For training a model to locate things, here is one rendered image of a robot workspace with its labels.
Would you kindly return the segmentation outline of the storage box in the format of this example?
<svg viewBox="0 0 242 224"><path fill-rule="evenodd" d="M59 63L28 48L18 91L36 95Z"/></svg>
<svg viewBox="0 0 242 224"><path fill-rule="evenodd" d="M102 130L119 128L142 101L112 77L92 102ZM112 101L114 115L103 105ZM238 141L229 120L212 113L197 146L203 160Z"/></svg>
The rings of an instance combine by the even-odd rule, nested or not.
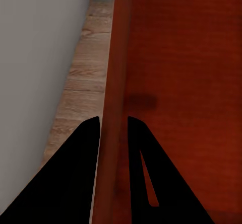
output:
<svg viewBox="0 0 242 224"><path fill-rule="evenodd" d="M242 224L242 0L114 0L92 224L132 224L129 116L214 224Z"/></svg>

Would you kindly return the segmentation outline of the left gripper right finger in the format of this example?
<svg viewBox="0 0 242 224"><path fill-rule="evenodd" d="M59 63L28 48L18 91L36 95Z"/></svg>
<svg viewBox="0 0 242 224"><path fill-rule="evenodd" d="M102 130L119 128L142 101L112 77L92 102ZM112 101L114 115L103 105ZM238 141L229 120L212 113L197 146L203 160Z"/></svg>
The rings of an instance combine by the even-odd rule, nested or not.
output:
<svg viewBox="0 0 242 224"><path fill-rule="evenodd" d="M132 224L214 224L146 123L128 117ZM149 204L140 151L160 207Z"/></svg>

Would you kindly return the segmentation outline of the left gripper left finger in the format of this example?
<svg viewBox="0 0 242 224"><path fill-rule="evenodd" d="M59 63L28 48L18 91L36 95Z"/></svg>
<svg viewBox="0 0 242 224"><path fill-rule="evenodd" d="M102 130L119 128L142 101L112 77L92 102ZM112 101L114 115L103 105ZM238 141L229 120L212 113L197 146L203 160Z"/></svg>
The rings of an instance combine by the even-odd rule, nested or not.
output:
<svg viewBox="0 0 242 224"><path fill-rule="evenodd" d="M99 141L99 117L82 122L0 215L0 224L89 224Z"/></svg>

